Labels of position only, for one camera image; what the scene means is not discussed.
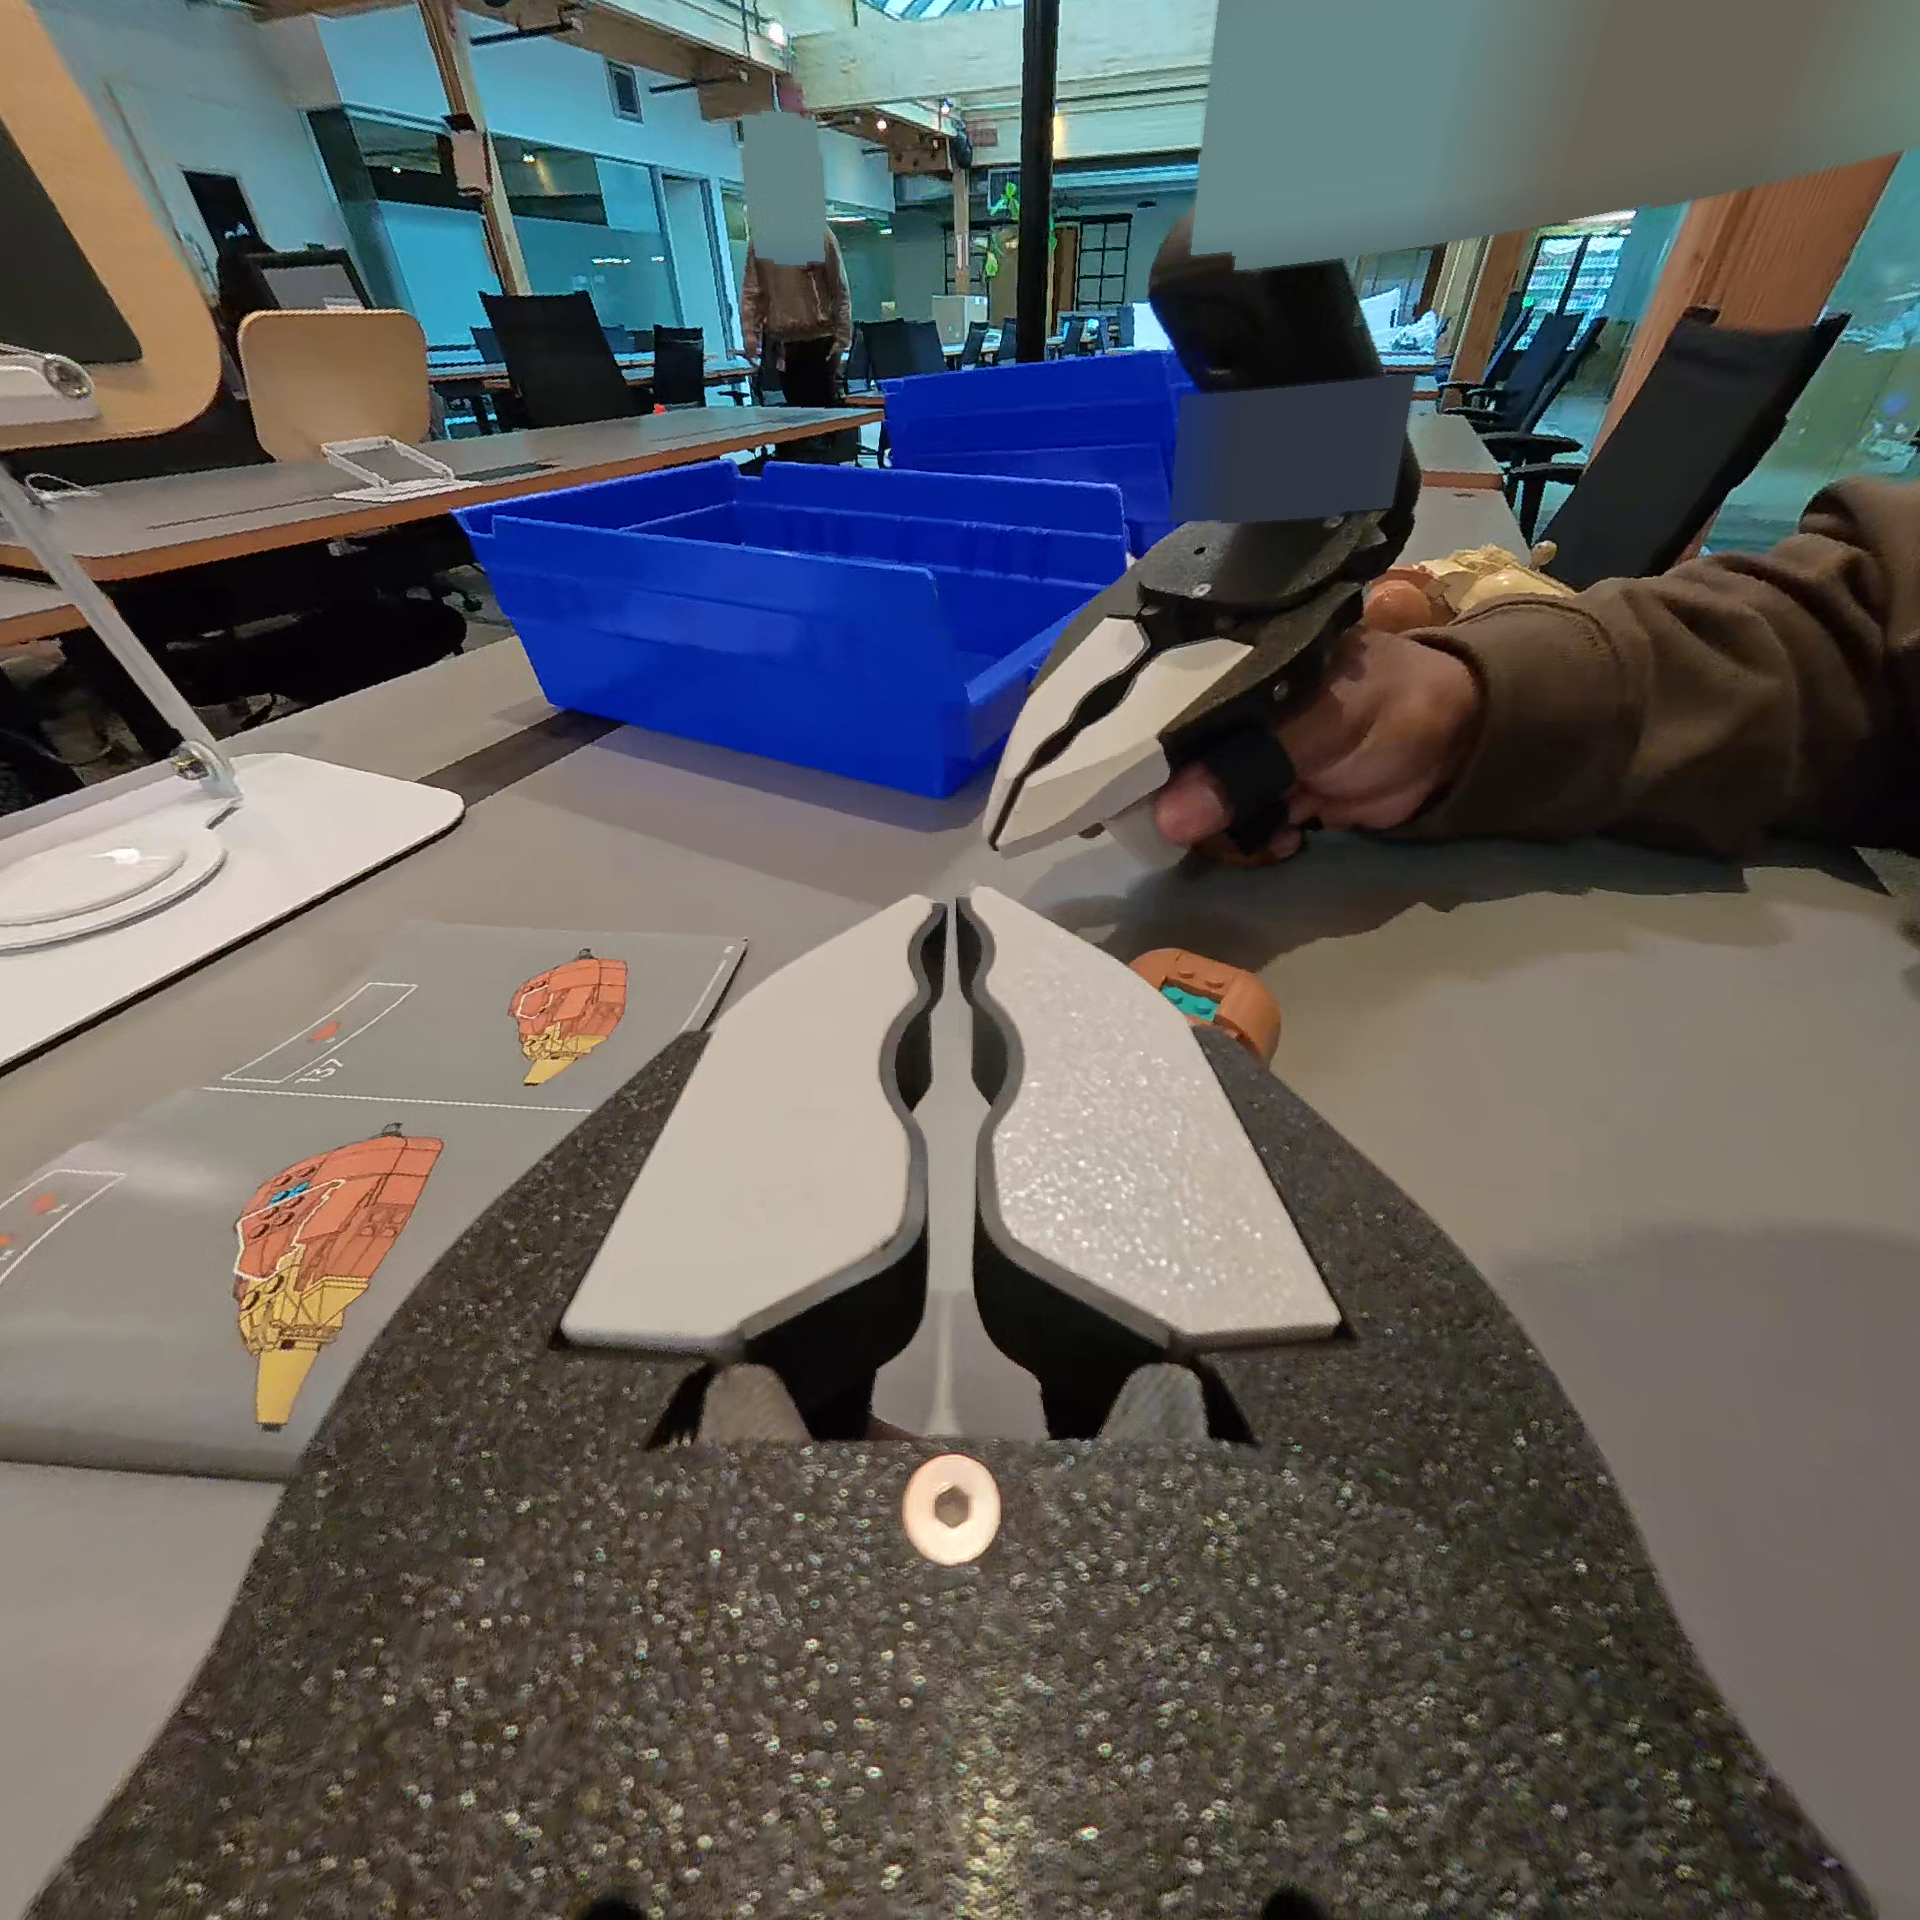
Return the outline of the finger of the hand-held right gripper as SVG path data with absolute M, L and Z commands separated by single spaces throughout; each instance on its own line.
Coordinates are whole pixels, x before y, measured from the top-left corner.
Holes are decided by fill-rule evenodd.
M 1017 854 L 1076 838 L 1158 792 L 1169 779 L 1165 733 L 1249 655 L 1253 646 L 1246 642 L 1186 642 L 1165 648 L 1149 643 L 1125 693 L 1096 697 L 1082 710 L 1095 725 L 1079 744 L 1087 750 L 1110 750 L 1096 796 L 1071 826 L 993 826 L 996 852 Z
M 1082 710 L 1124 695 L 1146 655 L 1146 631 L 1124 617 L 1064 636 L 1064 650 L 1034 680 L 1005 739 L 982 826 L 1071 826 L 1106 779 L 1099 767 L 1110 750 L 1079 744 L 1095 725 Z

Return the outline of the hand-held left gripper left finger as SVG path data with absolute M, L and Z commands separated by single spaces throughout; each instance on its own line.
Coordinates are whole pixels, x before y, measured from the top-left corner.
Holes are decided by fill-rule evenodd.
M 719 1015 L 557 1324 L 585 1352 L 767 1369 L 811 1432 L 866 1432 L 928 1303 L 915 1105 L 949 909 L 907 895 Z

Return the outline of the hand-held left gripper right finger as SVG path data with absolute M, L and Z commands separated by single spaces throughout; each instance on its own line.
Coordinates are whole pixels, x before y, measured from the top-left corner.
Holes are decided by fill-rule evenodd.
M 973 1082 L 973 1296 L 1049 1432 L 1096 1432 L 1149 1364 L 1311 1347 L 1343 1310 L 1235 1109 L 1272 1077 L 1165 985 L 987 886 L 958 901 Z

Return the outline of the brown brick toy head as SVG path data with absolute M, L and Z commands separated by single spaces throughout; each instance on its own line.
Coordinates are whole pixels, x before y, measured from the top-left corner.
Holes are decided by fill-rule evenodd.
M 1186 1021 L 1225 1034 L 1263 1069 L 1272 1066 L 1284 1018 L 1257 974 L 1173 947 L 1149 949 L 1125 966 Z

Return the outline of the blue plastic bin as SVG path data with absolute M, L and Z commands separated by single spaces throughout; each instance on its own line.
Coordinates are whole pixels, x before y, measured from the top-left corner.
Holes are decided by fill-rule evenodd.
M 549 705 L 907 796 L 996 764 L 1116 485 L 727 461 L 456 514 Z
M 1132 557 L 1169 534 L 1180 411 L 1191 390 L 1173 352 L 1144 350 L 880 384 L 895 467 L 1110 485 Z

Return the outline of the grey desk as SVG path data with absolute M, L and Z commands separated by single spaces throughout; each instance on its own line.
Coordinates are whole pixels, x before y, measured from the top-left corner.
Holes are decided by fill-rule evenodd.
M 1675 1611 L 1882 1915 L 1916 1915 L 1916 947 L 1842 856 L 1312 838 L 1150 884 L 894 796 L 555 716 L 517 642 L 246 739 L 456 792 L 436 845 L 5 1075 L 5 1193 L 371 970 L 394 928 L 747 937 L 747 987 L 973 884 L 1259 970 L 1284 1081 L 1498 1287 Z

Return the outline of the long wood-edged office desk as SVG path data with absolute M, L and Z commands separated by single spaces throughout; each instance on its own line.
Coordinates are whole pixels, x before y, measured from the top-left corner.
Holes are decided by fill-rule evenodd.
M 880 409 L 682 409 L 645 419 L 539 427 L 439 444 L 466 491 L 347 500 L 328 463 L 237 467 L 112 484 L 48 500 L 61 543 L 106 582 L 142 581 L 287 547 L 360 540 L 462 509 L 567 491 L 883 419 Z

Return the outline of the person's right hand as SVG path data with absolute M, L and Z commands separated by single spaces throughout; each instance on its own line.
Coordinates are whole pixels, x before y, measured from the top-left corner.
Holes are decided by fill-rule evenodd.
M 1295 856 L 1309 830 L 1392 830 L 1459 775 L 1482 695 L 1459 657 L 1392 631 L 1352 628 L 1309 697 L 1267 723 L 1286 754 L 1284 819 L 1257 852 L 1235 845 L 1235 805 L 1204 764 L 1152 799 L 1152 826 L 1185 852 L 1240 869 Z

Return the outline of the brown brick toy animal body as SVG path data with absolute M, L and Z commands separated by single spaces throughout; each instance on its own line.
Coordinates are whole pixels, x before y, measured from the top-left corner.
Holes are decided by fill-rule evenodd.
M 1522 557 L 1474 547 L 1428 564 L 1395 564 L 1363 593 L 1361 625 L 1382 633 L 1447 628 L 1474 612 L 1508 602 L 1572 597 Z

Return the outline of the grey instruction booklet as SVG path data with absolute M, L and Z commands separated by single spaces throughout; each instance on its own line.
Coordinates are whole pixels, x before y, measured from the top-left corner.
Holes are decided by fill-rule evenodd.
M 289 1478 L 428 1270 L 699 1032 L 746 953 L 406 926 L 276 1043 L 15 1183 L 5 1463 Z

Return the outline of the black steel column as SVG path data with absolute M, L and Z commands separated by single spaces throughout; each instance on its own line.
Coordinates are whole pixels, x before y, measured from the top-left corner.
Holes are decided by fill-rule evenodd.
M 1040 364 L 1050 336 L 1050 166 L 1061 2 L 1022 2 L 1017 360 Z

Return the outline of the white lamp base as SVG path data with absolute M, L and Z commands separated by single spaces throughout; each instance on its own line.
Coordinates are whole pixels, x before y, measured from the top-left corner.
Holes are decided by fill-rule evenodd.
M 464 802 L 289 752 L 229 758 L 96 586 L 53 509 L 5 470 L 5 529 L 180 741 L 159 762 L 3 826 L 3 1066 L 441 838 Z

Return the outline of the clear acrylic tray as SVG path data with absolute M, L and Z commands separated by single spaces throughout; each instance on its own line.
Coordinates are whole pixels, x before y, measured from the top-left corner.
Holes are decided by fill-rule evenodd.
M 360 438 L 321 444 L 328 468 L 344 479 L 338 500 L 385 502 L 452 492 L 468 484 L 419 444 L 396 438 Z

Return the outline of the wooden back chair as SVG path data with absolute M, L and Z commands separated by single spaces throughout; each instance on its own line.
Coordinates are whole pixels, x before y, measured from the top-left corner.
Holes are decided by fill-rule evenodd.
M 318 461 L 326 444 L 434 435 L 428 337 L 406 311 L 256 311 L 236 341 L 252 435 L 275 463 Z

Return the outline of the wood-framed black partition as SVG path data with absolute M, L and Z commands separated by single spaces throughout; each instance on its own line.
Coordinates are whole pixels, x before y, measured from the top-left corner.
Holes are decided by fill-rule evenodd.
M 221 382 L 198 281 L 32 6 L 3 6 L 3 128 L 5 452 L 195 419 Z

